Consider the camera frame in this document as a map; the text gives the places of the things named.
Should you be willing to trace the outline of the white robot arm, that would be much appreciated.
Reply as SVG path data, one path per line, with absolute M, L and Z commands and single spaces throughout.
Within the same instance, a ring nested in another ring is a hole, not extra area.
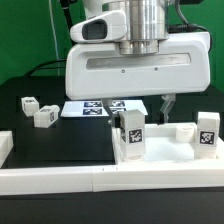
M 210 84 L 210 33 L 168 24 L 180 0 L 83 0 L 87 19 L 70 29 L 65 89 L 72 100 L 160 95 L 166 123 L 178 93 Z

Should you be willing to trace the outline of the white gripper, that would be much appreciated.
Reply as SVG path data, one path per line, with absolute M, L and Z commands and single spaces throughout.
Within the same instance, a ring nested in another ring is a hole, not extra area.
M 147 42 L 125 40 L 129 22 L 122 10 L 104 12 L 73 26 L 76 45 L 67 56 L 65 89 L 72 100 L 103 99 L 116 126 L 111 99 L 163 95 L 160 123 L 169 120 L 177 93 L 199 92 L 210 84 L 210 35 L 170 34 Z

